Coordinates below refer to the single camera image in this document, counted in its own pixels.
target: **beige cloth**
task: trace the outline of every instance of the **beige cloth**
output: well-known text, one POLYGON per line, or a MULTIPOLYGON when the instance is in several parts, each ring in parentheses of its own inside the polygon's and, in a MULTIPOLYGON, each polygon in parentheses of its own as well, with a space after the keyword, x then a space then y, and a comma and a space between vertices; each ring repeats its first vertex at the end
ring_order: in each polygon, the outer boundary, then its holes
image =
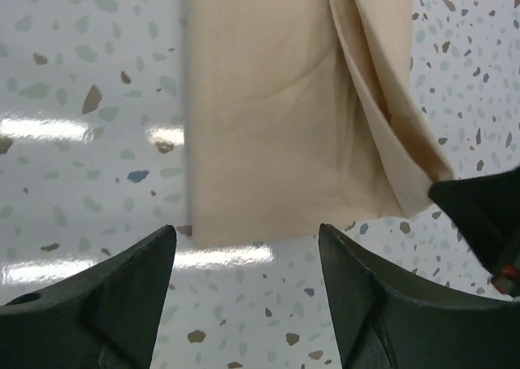
POLYGON ((452 172, 408 91, 412 0, 190 0, 193 239, 411 216, 452 172))

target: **towel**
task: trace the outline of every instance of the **towel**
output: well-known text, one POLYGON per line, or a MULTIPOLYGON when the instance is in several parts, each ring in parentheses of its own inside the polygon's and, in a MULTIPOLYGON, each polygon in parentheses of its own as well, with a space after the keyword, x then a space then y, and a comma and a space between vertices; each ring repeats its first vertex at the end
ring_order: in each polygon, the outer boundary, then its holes
POLYGON ((410 217, 453 178, 410 96, 412 0, 189 0, 200 247, 410 217))

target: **white speckled floor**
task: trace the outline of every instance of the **white speckled floor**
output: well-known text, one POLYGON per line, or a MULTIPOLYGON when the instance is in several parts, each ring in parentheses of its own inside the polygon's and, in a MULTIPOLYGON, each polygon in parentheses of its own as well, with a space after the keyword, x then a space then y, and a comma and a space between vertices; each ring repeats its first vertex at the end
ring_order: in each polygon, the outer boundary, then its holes
MULTIPOLYGON (((0 0, 0 302, 173 224, 153 368, 338 369, 316 239, 191 250, 185 2, 0 0)), ((414 9, 411 88, 456 171, 517 165, 520 0, 414 9)), ((428 279, 498 297, 436 209, 349 234, 428 279)))

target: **speckled tabletop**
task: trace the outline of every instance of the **speckled tabletop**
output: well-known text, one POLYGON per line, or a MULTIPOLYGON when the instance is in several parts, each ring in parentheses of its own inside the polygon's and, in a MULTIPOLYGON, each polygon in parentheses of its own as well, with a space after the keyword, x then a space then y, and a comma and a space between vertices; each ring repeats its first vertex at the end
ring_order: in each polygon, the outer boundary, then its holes
MULTIPOLYGON (((314 237, 193 250, 185 3, 0 0, 0 300, 173 224, 153 368, 339 368, 314 237)), ((414 0, 414 11, 411 88, 457 174, 516 166, 520 0, 414 0)), ((349 235, 439 284, 499 298, 435 208, 349 235)))

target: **folded fabric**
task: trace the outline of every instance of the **folded fabric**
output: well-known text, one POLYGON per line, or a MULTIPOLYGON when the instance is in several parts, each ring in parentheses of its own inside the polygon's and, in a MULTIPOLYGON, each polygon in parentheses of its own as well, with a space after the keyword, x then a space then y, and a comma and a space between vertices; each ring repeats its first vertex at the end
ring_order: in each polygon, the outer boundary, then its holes
POLYGON ((189 0, 201 247, 412 216, 453 177, 408 90, 412 0, 189 0))

